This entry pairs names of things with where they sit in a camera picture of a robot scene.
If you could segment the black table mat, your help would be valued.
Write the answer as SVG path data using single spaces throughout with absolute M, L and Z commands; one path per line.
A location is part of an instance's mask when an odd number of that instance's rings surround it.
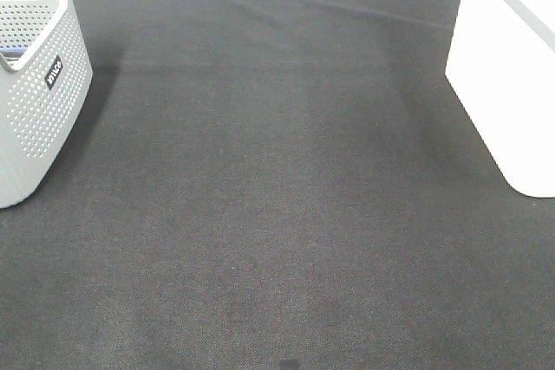
M 1 213 L 4 369 L 551 369 L 554 203 L 444 71 L 459 0 L 74 0 L 94 70 Z

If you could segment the white storage box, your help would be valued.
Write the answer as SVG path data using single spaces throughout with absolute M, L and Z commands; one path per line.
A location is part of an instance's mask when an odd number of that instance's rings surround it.
M 506 182 L 554 195 L 554 0 L 460 0 L 446 77 Z

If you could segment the grey perforated laundry basket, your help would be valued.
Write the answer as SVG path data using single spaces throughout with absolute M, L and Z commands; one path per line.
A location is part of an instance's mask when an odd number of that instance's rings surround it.
M 1 0 L 1 206 L 29 197 L 61 151 L 93 77 L 73 0 Z

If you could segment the blue towel in basket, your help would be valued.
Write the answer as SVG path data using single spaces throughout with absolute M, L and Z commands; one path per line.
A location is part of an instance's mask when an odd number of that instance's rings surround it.
M 17 60 L 19 59 L 26 51 L 26 48 L 13 48 L 13 47 L 1 47 L 0 54 L 6 60 Z

